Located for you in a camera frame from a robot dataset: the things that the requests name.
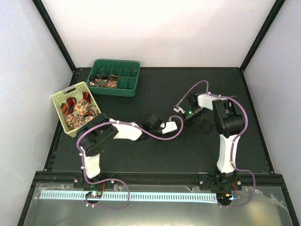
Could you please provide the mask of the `black necktie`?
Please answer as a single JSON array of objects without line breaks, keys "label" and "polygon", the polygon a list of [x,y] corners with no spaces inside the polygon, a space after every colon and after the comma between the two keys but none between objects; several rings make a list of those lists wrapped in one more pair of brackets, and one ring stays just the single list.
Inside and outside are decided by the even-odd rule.
[{"label": "black necktie", "polygon": [[199,120],[193,124],[185,125],[185,128],[194,133],[209,133],[212,131],[213,126],[208,120]]}]

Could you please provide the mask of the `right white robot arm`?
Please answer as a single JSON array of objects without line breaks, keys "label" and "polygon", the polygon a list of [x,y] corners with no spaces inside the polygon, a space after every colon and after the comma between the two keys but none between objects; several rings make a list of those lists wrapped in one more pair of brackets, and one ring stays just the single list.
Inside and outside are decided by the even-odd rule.
[{"label": "right white robot arm", "polygon": [[236,179],[236,153],[241,133],[247,126],[246,113],[235,96],[224,97],[211,93],[189,94],[191,108],[183,112],[184,122],[191,125],[204,110],[213,111],[214,126],[220,136],[219,158],[214,172],[214,185],[226,189]]}]

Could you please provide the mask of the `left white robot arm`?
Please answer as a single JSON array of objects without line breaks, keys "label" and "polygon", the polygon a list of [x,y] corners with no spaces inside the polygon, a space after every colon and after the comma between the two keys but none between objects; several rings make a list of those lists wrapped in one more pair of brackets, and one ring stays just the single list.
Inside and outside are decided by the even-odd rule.
[{"label": "left white robot arm", "polygon": [[115,139],[140,142],[149,137],[168,141],[178,137],[184,127],[180,116],[170,116],[168,120],[152,115],[144,123],[123,122],[109,118],[102,113],[83,125],[76,134],[76,146],[82,161],[84,182],[91,188],[101,182],[100,153]]}]

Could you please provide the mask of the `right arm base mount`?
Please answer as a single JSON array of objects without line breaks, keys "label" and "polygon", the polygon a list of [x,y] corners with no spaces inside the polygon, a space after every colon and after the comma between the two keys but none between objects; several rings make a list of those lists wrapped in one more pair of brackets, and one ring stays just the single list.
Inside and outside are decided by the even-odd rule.
[{"label": "right arm base mount", "polygon": [[230,204],[240,198],[242,186],[237,179],[236,172],[229,174],[200,174],[198,176],[200,190],[211,191],[216,194],[217,204],[228,208]]}]

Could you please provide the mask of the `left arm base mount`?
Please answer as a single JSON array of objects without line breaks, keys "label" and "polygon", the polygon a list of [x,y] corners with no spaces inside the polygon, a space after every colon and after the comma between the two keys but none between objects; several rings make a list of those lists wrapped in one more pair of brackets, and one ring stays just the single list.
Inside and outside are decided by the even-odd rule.
[{"label": "left arm base mount", "polygon": [[[88,179],[91,183],[96,183],[104,179],[115,178],[116,175],[112,173],[101,173],[94,178]],[[103,183],[97,184],[89,184],[85,178],[84,173],[77,173],[74,179],[73,188],[82,189],[83,191],[88,191],[85,195],[84,201],[86,198],[87,202],[90,204],[98,204],[100,202],[100,198],[102,197],[104,192],[112,191],[115,185],[114,180],[106,181]]]}]

